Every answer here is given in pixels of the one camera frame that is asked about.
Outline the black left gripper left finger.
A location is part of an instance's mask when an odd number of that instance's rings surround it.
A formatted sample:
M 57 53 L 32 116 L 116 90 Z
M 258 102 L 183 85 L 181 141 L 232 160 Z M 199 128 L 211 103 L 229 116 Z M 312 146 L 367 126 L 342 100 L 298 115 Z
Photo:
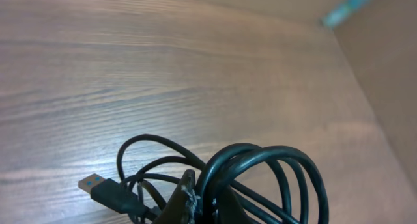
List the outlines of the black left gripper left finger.
M 194 191 L 195 171 L 188 169 L 179 180 L 171 198 L 153 224 L 194 223 L 197 195 Z

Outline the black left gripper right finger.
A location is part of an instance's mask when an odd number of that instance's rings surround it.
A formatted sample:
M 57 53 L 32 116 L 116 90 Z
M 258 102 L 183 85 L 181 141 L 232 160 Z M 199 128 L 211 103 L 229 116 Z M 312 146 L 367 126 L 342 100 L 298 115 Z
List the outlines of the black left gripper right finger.
M 215 224 L 254 224 L 229 186 L 213 200 L 213 206 Z

